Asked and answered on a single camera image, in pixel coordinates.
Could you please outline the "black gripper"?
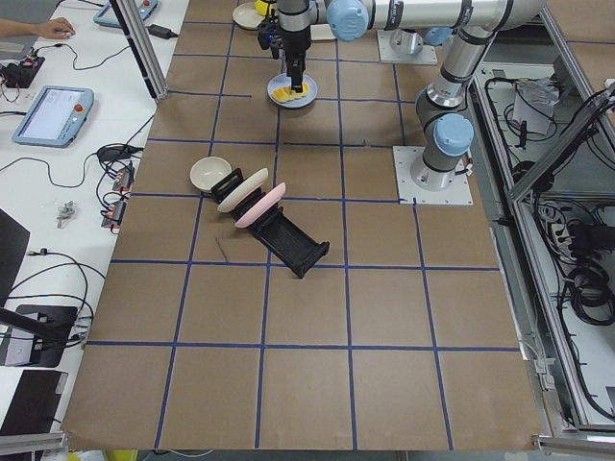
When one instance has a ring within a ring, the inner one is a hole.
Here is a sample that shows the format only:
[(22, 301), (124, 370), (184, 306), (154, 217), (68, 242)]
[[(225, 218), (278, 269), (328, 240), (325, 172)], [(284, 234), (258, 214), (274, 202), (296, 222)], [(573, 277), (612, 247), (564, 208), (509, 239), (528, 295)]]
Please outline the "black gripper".
[(291, 79), (291, 89), (304, 92), (303, 75), (306, 69), (307, 50), (311, 45), (311, 29), (290, 32), (281, 29), (286, 76)]

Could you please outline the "person's hand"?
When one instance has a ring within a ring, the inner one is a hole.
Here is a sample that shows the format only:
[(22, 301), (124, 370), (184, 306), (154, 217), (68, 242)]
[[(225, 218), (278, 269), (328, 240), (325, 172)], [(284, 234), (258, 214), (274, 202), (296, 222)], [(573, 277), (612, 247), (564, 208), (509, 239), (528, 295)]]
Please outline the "person's hand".
[(47, 39), (69, 39), (76, 31), (66, 18), (59, 17), (38, 24), (37, 34)]

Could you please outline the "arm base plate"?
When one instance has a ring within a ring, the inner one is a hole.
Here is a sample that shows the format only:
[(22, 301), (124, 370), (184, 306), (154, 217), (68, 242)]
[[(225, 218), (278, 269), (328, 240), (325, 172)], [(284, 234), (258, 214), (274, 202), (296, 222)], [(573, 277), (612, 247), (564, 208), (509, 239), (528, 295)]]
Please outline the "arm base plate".
[(416, 32), (402, 29), (377, 31), (380, 61), (384, 63), (437, 65), (435, 48)]
[(440, 173), (427, 167), (423, 152), (422, 146), (393, 147), (399, 203), (472, 206), (474, 201), (462, 158), (454, 170)]

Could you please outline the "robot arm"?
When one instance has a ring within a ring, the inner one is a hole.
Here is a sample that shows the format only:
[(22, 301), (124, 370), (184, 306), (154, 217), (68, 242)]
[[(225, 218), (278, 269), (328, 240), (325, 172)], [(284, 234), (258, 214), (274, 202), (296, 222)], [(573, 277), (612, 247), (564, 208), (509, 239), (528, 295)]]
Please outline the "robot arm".
[(426, 94), (441, 108), (460, 105), (465, 87), (500, 30), (516, 28), (533, 19), (543, 1), (279, 1), (275, 6), (276, 34), (282, 41), (287, 75), (299, 90), (305, 71), (310, 27), (327, 22), (342, 41), (362, 37), (371, 29), (420, 31), (456, 30), (440, 76)]
[(428, 191), (440, 192), (449, 187), (457, 163), (473, 143), (474, 127), (459, 108), (495, 35), (482, 27), (459, 29), (438, 78), (417, 97), (416, 114), (426, 147), (413, 161), (410, 173), (414, 182)]

